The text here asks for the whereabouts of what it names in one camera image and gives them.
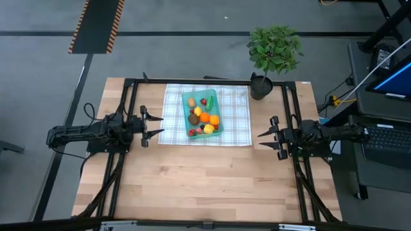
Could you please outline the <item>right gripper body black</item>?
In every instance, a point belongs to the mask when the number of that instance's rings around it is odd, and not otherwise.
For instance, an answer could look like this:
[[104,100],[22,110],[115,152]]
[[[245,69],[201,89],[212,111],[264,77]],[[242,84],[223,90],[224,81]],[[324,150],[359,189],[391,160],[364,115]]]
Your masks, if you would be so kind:
[[279,128],[279,118],[275,115],[270,118],[270,130],[275,134],[274,142],[271,147],[277,150],[279,160],[297,156],[297,146],[292,128]]

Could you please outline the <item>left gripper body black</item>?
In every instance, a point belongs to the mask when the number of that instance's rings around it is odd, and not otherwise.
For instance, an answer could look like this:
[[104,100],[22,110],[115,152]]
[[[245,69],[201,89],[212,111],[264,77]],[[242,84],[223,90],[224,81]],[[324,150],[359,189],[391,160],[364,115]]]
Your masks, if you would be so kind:
[[141,116],[138,117],[137,115],[132,116],[132,124],[133,124],[133,133],[141,133],[141,145],[144,148],[148,147],[148,130],[146,122],[150,119],[150,115],[147,111],[147,108],[144,105],[140,106],[140,113]]

